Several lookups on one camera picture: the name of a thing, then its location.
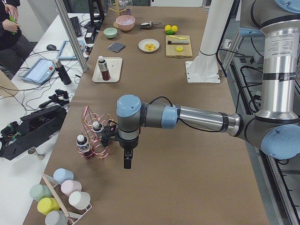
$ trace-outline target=keyboard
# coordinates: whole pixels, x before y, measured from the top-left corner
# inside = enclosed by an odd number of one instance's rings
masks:
[[[80,28],[78,17],[74,16],[74,17],[70,18],[70,21],[71,21],[71,24],[72,24],[72,27],[75,31],[76,36],[77,37],[81,36],[82,33],[81,33],[81,28]]]

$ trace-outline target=person's hand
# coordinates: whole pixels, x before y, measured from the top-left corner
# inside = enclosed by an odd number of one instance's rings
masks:
[[[19,13],[18,13],[18,9],[12,5],[9,4],[5,4],[5,11],[6,13],[8,13],[8,11],[10,11],[11,16],[18,21],[18,17],[19,17]]]
[[[4,30],[14,32],[14,33],[16,33],[18,31],[18,28],[20,27],[19,24],[12,22],[8,19],[2,22],[2,26]]]

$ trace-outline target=white bottle cap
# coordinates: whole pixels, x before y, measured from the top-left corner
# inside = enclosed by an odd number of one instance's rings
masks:
[[[98,121],[93,122],[93,127],[94,128],[98,128],[100,126]]]
[[[79,142],[83,142],[83,141],[84,141],[84,136],[83,136],[83,135],[78,135],[78,136],[77,136],[77,140],[78,140]]]

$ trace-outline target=white tray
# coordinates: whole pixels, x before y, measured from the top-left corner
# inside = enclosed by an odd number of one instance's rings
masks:
[[[120,57],[106,57],[104,58],[107,63],[108,71],[111,78],[108,81],[102,79],[102,75],[99,69],[98,64],[95,66],[94,75],[92,81],[95,83],[116,83],[120,79],[122,61]]]

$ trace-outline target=green object in hand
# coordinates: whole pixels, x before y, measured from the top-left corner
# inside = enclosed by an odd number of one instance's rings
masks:
[[[17,21],[11,15],[9,16],[9,21],[17,23]]]
[[[174,34],[173,30],[167,30],[166,31],[166,35],[173,35],[173,34]]]

